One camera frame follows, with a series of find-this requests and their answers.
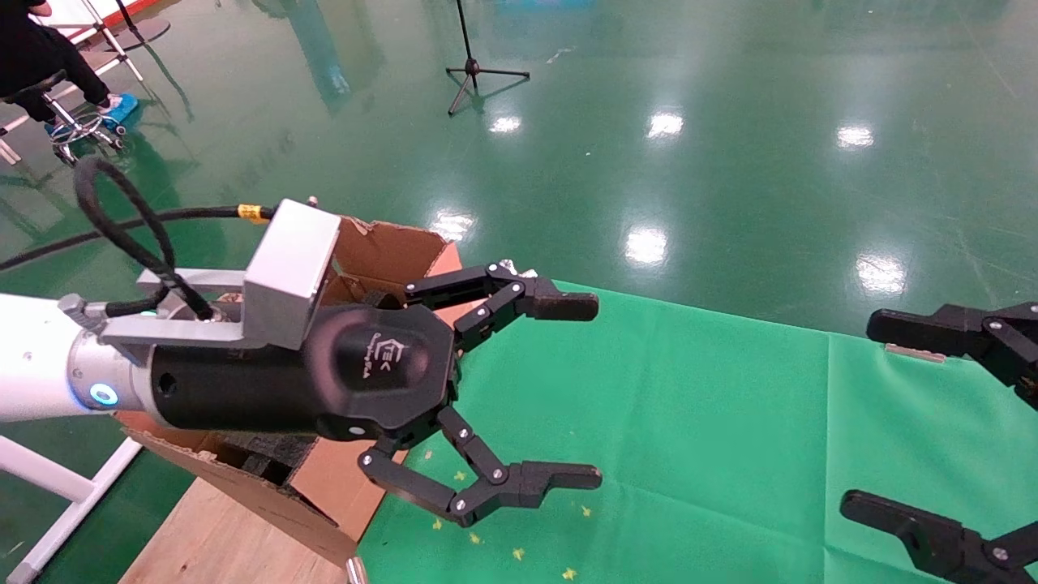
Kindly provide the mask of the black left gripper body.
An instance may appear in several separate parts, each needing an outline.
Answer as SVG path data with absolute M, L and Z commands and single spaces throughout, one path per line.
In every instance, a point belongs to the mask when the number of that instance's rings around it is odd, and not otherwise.
M 455 330 L 424 306 L 319 309 L 302 347 L 159 346 L 158 417 L 188 430 L 416 444 L 457 395 Z

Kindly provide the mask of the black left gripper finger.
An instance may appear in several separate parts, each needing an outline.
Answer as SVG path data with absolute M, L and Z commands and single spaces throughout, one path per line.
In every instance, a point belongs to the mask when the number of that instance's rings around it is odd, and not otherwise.
M 552 489 L 597 489 L 602 484 L 600 470 L 581 463 L 523 461 L 506 465 L 450 406 L 439 411 L 433 426 L 444 433 L 457 454 L 477 474 L 477 480 L 463 491 L 456 492 L 395 462 L 397 443 L 388 437 L 379 437 L 361 453 L 358 466 L 375 486 L 460 527 L 472 527 L 501 507 L 540 507 Z
M 599 314 L 596 294 L 561 291 L 548 277 L 522 276 L 503 263 L 474 266 L 408 282 L 405 303 L 422 304 L 431 311 L 477 303 L 453 321 L 455 347 L 462 352 L 479 347 L 521 316 L 588 322 Z

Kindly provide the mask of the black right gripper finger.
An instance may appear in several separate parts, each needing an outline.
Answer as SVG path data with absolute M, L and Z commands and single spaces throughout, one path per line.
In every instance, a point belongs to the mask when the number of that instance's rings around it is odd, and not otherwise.
M 952 583 L 1035 583 L 1037 522 L 986 539 L 961 522 L 849 489 L 840 513 L 900 540 L 916 569 Z
M 944 304 L 931 315 L 880 309 L 870 316 L 866 333 L 883 344 L 967 356 L 1037 410 L 1035 303 L 994 310 Z

